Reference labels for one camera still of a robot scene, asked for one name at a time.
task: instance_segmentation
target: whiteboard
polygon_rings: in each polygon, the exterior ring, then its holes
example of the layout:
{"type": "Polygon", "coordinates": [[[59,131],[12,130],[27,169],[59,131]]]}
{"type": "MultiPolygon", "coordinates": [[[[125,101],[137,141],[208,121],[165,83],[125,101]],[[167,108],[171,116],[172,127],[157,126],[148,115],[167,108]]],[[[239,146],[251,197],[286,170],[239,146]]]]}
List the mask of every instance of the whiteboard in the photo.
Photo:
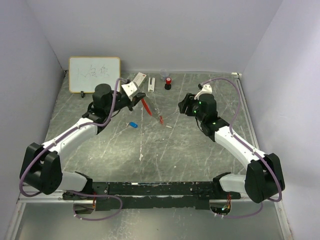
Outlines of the whiteboard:
{"type": "Polygon", "coordinates": [[[93,93],[99,84],[115,88],[120,77],[118,57],[72,56],[69,58],[69,91],[71,93],[93,93]]]}

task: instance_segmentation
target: blue eraser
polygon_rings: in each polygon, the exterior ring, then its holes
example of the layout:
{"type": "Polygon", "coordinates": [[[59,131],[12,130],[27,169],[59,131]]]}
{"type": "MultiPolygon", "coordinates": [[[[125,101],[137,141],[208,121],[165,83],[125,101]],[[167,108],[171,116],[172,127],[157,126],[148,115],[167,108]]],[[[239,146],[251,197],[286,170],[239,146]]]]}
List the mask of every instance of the blue eraser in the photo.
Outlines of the blue eraser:
{"type": "Polygon", "coordinates": [[[133,128],[137,128],[138,127],[138,124],[136,124],[136,123],[134,123],[134,122],[129,122],[129,125],[131,126],[131,127],[133,127],[133,128]]]}

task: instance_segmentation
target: gray wall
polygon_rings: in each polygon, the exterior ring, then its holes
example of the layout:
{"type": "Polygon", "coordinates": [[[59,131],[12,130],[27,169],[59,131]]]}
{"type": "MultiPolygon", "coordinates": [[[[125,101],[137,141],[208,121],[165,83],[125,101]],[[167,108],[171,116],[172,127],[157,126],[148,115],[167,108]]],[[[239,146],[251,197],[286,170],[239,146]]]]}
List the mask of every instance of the gray wall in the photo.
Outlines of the gray wall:
{"type": "Polygon", "coordinates": [[[243,73],[260,147],[280,156],[295,239],[320,236],[320,1],[284,0],[243,73]]]}
{"type": "Polygon", "coordinates": [[[68,69],[117,56],[134,71],[242,72],[282,0],[27,0],[68,69]]]}
{"type": "Polygon", "coordinates": [[[19,194],[26,147],[41,143],[61,84],[62,69],[24,0],[0,7],[0,239],[19,194]]]}

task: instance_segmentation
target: gray tabletop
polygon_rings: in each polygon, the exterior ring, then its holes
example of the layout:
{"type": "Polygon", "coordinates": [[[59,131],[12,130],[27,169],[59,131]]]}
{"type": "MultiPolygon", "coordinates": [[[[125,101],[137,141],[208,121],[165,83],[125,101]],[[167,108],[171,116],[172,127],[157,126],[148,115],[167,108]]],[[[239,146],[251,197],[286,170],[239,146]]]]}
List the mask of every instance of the gray tabletop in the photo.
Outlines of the gray tabletop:
{"type": "MultiPolygon", "coordinates": [[[[136,74],[122,74],[133,79],[136,74]]],[[[209,181],[213,177],[232,172],[243,174],[244,168],[226,149],[212,142],[197,127],[193,117],[179,113],[178,102],[186,93],[197,93],[198,83],[231,74],[171,74],[172,88],[165,90],[160,75],[155,77],[155,91],[148,92],[148,81],[141,90],[153,101],[164,119],[164,125],[148,115],[141,103],[130,112],[127,108],[112,118],[99,135],[84,142],[62,162],[63,170],[79,171],[94,181],[209,181]],[[126,127],[135,122],[138,128],[126,127]]],[[[213,82],[212,91],[219,115],[230,121],[235,114],[238,96],[228,82],[213,82]]],[[[92,95],[81,98],[69,92],[65,78],[52,115],[46,141],[71,127],[86,112],[92,95]]],[[[234,129],[252,142],[245,112],[241,111],[234,129]]]]}
{"type": "MultiPolygon", "coordinates": [[[[135,74],[122,74],[133,79],[135,74]]],[[[186,93],[197,93],[198,83],[215,77],[232,79],[230,74],[172,74],[172,89],[165,90],[157,74],[155,92],[147,93],[164,118],[162,126],[139,103],[134,111],[123,109],[99,135],[84,142],[62,162],[65,171],[79,171],[94,181],[209,181],[218,174],[245,170],[227,150],[212,142],[198,129],[195,119],[179,114],[178,102],[186,93]],[[135,122],[138,128],[126,127],[135,122]]],[[[230,121],[238,104],[233,87],[224,81],[211,84],[219,115],[230,121]]],[[[68,79],[63,82],[46,140],[71,127],[92,101],[71,94],[68,79]]],[[[241,109],[234,129],[248,142],[253,134],[241,109]]],[[[210,210],[194,208],[124,209],[105,221],[87,222],[73,217],[72,203],[28,202],[16,240],[99,239],[99,240],[211,240],[284,239],[275,204],[264,202],[262,212],[244,219],[221,219],[210,210]]],[[[232,201],[230,215],[255,212],[252,201],[232,201]]],[[[114,212],[94,212],[99,218],[114,212]]]]}

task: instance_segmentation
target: marble table surface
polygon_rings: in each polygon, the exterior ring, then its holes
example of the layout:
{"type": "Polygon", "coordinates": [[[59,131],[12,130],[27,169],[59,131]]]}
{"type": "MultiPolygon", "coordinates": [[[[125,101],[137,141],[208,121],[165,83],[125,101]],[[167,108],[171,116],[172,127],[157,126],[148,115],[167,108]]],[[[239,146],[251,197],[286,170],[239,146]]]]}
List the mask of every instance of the marble table surface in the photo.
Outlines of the marble table surface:
{"type": "MultiPolygon", "coordinates": [[[[209,181],[224,172],[244,174],[240,162],[206,137],[198,129],[195,119],[180,114],[178,108],[178,102],[186,93],[196,94],[199,91],[199,83],[216,77],[234,81],[233,76],[220,73],[173,73],[170,75],[172,88],[165,90],[159,74],[146,74],[147,77],[156,78],[155,91],[148,92],[147,80],[141,90],[159,109],[164,125],[149,116],[141,102],[134,107],[134,111],[124,108],[112,118],[107,128],[85,141],[61,163],[63,170],[78,171],[94,181],[107,182],[209,181]],[[126,127],[128,122],[137,123],[138,128],[126,127]]],[[[135,75],[123,73],[121,77],[132,80],[135,75]]],[[[212,82],[211,86],[218,114],[229,122],[237,108],[237,93],[231,84],[223,80],[212,82]]],[[[80,94],[69,92],[67,75],[56,101],[46,141],[75,124],[91,101],[91,94],[81,98],[80,94]]],[[[252,143],[243,107],[233,128],[252,143]]]]}

